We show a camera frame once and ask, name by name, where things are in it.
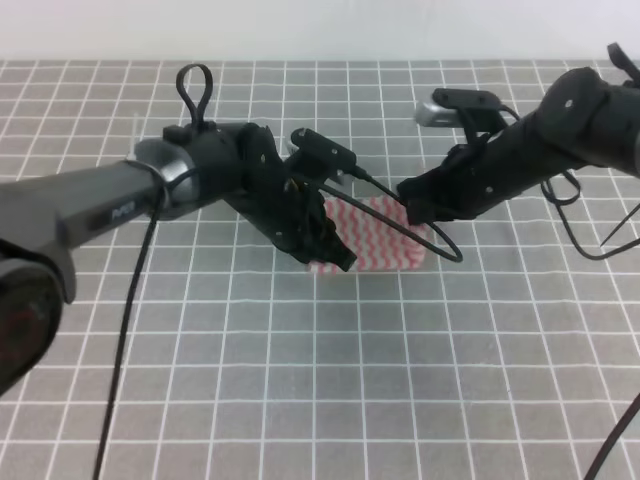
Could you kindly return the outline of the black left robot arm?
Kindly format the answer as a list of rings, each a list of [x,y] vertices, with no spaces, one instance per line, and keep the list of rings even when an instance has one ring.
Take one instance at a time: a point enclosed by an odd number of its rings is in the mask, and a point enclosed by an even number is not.
[[[253,123],[170,126],[110,165],[1,187],[1,387],[51,346],[77,291],[72,253],[142,215],[181,218],[217,201],[301,263],[348,270],[320,194],[294,179],[271,131]]]

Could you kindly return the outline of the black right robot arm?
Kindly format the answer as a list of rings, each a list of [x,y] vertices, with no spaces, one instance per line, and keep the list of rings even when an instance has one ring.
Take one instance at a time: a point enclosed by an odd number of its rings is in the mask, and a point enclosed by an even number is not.
[[[466,141],[438,167],[398,185],[410,224],[472,220],[567,170],[594,166],[639,175],[635,88],[576,68],[521,119],[507,123],[503,110],[490,92],[447,88],[418,105],[419,125],[460,128]]]

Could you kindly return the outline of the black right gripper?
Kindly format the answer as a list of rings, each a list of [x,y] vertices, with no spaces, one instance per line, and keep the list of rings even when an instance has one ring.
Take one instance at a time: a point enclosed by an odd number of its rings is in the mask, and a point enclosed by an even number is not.
[[[397,193],[410,225],[474,219],[548,178],[544,156],[534,119],[524,117],[434,172],[403,180]]]

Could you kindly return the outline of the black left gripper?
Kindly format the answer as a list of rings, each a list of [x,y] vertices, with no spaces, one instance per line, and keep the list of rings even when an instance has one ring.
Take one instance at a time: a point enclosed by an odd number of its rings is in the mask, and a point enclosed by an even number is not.
[[[325,219],[320,194],[298,186],[278,154],[271,130],[246,123],[233,131],[240,186],[223,200],[281,250],[311,248],[311,260],[348,272],[356,254]]]

